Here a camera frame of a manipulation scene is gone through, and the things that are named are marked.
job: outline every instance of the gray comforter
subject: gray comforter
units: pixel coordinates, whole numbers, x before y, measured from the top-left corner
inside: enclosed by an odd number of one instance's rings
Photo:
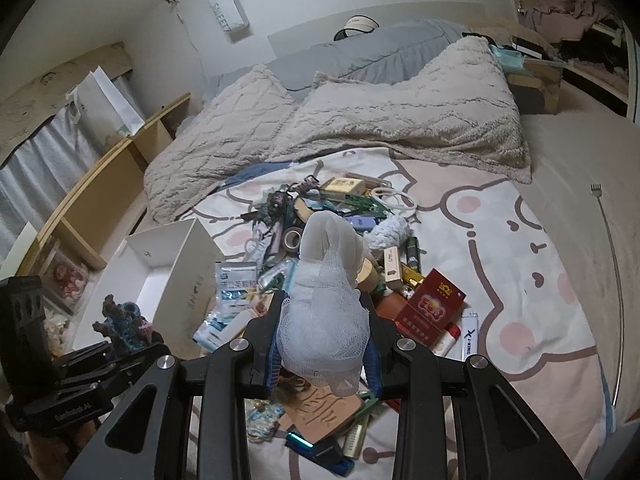
[[[530,182],[518,109],[486,40],[459,40],[394,86],[325,75],[314,84],[299,109],[263,66],[224,89],[146,170],[154,220],[174,220],[250,164],[350,146],[389,146]]]

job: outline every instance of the cartoon print bedsheet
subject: cartoon print bedsheet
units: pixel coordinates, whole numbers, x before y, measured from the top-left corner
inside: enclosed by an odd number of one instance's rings
[[[308,174],[321,182],[345,171],[384,178],[418,204],[409,218],[424,272],[437,268],[466,293],[479,316],[479,353],[529,403],[581,473],[606,432],[606,396],[587,319],[560,257],[515,186],[497,174],[396,158],[386,148],[322,156],[216,192],[184,218],[199,218],[229,259],[244,255],[251,225],[242,213],[281,184]],[[460,358],[461,342],[448,357]],[[446,406],[448,471],[457,475],[452,409]],[[350,478],[391,478],[398,416],[374,419]],[[195,464],[198,410],[191,427]],[[252,478],[322,480],[331,473],[284,447],[285,433],[249,444]]]

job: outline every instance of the green light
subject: green light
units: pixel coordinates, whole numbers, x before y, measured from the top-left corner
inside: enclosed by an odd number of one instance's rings
[[[307,447],[313,447],[313,444],[310,444],[309,442],[307,442],[304,438],[302,438],[299,435],[296,435],[295,433],[289,433],[293,438],[295,438],[300,444],[303,444],[304,446]]]

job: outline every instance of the cable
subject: cable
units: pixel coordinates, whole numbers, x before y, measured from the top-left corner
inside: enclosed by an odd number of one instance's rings
[[[393,189],[390,187],[375,187],[371,190],[370,196],[373,200],[380,202],[387,209],[395,209],[396,211],[408,212],[415,211],[418,207],[417,203],[413,198],[411,198],[404,191],[398,191],[397,189]],[[383,200],[384,197],[396,197],[396,203],[389,203]],[[403,205],[400,203],[398,197],[402,197],[405,199],[405,202],[409,201],[412,205]]]
[[[602,213],[602,219],[604,220],[604,227],[607,230],[607,237],[609,237],[609,245],[611,247],[611,257],[613,258],[613,271],[616,275],[616,289],[618,291],[618,307],[620,310],[620,348],[618,349],[618,370],[616,371],[616,384],[613,389],[612,405],[615,408],[618,402],[618,393],[620,392],[620,381],[622,380],[622,359],[624,358],[625,351],[625,307],[622,300],[622,285],[620,283],[620,270],[618,269],[618,258],[616,257],[616,249],[613,246],[613,238],[611,236],[611,229],[609,229],[609,222],[607,216],[604,213],[602,202],[600,197],[602,196],[602,189],[599,184],[591,186],[591,193],[596,200],[598,200],[598,206],[600,206],[600,212]]]
[[[165,0],[165,1],[169,4],[169,7],[171,7],[171,10],[175,11],[175,15],[178,17],[178,21],[182,24],[182,26],[184,27],[184,31],[187,33],[187,40],[189,41],[189,44],[193,47],[194,51],[198,55],[198,61],[200,62],[200,73],[202,74],[202,81],[204,86],[206,86],[207,76],[204,73],[204,64],[202,62],[202,54],[198,50],[198,47],[195,45],[195,43],[193,43],[193,40],[191,39],[191,34],[189,33],[189,27],[187,27],[187,23],[183,20],[182,16],[178,12],[178,4],[180,2],[178,0]]]

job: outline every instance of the white mesh fabric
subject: white mesh fabric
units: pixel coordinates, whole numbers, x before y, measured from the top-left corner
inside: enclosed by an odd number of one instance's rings
[[[360,305],[356,277],[369,249],[338,215],[311,215],[300,242],[290,297],[282,303],[276,344],[282,365],[334,395],[358,391],[369,313]]]

